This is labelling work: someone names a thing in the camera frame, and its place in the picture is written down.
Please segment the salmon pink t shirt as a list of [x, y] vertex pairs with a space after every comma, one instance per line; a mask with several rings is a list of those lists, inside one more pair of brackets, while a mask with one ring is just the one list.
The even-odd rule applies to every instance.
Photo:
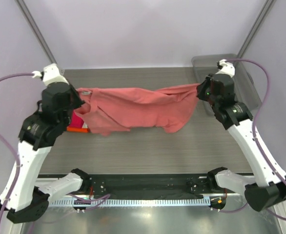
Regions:
[[171, 86], [155, 91], [142, 88], [79, 88], [84, 104], [75, 110], [91, 133], [107, 136], [133, 128], [160, 127], [175, 133], [190, 120], [198, 84]]

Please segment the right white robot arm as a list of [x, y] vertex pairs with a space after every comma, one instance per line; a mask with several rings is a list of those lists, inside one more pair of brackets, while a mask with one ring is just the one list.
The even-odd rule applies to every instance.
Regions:
[[197, 87], [197, 96], [212, 107], [215, 118], [235, 139], [254, 174], [254, 178], [248, 178], [220, 167], [207, 173], [208, 189], [213, 193], [228, 189], [243, 195], [257, 212], [285, 201], [286, 172], [266, 147], [258, 148], [261, 137], [252, 129], [252, 114], [247, 106], [235, 99], [232, 77], [208, 75]]

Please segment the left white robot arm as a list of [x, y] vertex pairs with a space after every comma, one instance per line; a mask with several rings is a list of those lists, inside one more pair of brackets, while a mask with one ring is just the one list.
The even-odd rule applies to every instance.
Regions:
[[70, 83], [53, 82], [42, 91], [36, 112], [27, 117], [21, 127], [18, 142], [18, 179], [11, 174], [5, 190], [0, 195], [0, 209], [14, 224], [34, 222], [47, 210], [50, 203], [72, 192], [84, 195], [90, 191], [89, 175], [73, 169], [65, 177], [37, 187], [36, 179], [42, 164], [56, 139], [67, 130], [72, 113], [83, 105], [77, 91]]

